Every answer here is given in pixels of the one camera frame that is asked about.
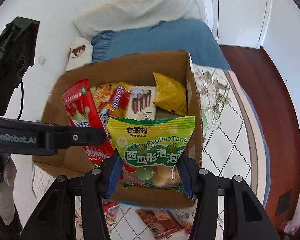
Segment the white wall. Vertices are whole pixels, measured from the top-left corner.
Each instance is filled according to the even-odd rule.
[[[293,0],[273,0],[262,47],[288,88],[300,126],[300,10]]]
[[[41,22],[35,64],[26,72],[23,82],[25,101],[22,118],[36,121],[57,78],[64,72],[72,41],[79,36],[72,21],[85,11],[109,0],[5,0],[0,7],[0,33],[16,16]],[[212,29],[212,0],[205,0],[209,27]],[[43,66],[37,63],[44,56]],[[15,90],[5,117],[16,118],[20,109],[20,89]],[[36,206],[31,188],[31,157],[13,156],[18,174],[15,182],[15,203],[24,225]]]

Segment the green candy bag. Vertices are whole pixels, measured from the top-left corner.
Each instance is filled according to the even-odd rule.
[[[194,116],[140,121],[109,119],[107,129],[123,160],[124,183],[178,186],[176,163],[194,127]]]

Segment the person's hand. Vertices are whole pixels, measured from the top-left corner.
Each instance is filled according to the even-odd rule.
[[[17,168],[9,158],[3,173],[3,181],[0,183],[0,216],[6,225],[12,222],[15,213],[13,187],[16,174]]]

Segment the snack package on bed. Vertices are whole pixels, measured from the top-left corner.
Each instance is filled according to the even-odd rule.
[[[111,118],[107,128],[124,163],[124,183],[167,188],[180,184],[176,163],[194,127],[194,116],[140,121]]]
[[[91,88],[93,101],[113,149],[115,149],[115,145],[106,127],[110,117],[125,118],[131,86],[130,84],[119,82],[106,83]]]
[[[183,228],[167,210],[138,209],[136,213],[151,230],[155,239],[162,239]]]
[[[153,73],[153,75],[157,84],[157,94],[153,103],[169,112],[186,116],[186,88],[179,81],[160,73]]]
[[[93,102],[88,78],[79,80],[70,86],[63,95],[63,102],[72,126],[104,129]],[[83,148],[96,167],[99,167],[104,159],[113,154],[113,148],[107,136],[102,145],[84,146]]]

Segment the black cable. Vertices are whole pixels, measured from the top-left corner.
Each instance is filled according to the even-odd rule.
[[[18,116],[17,120],[20,119],[20,117],[21,117],[21,115],[22,115],[22,110],[23,110],[24,90],[23,90],[23,82],[22,82],[22,80],[20,81],[20,85],[21,85],[21,107],[20,107],[20,113],[19,113],[19,116]]]

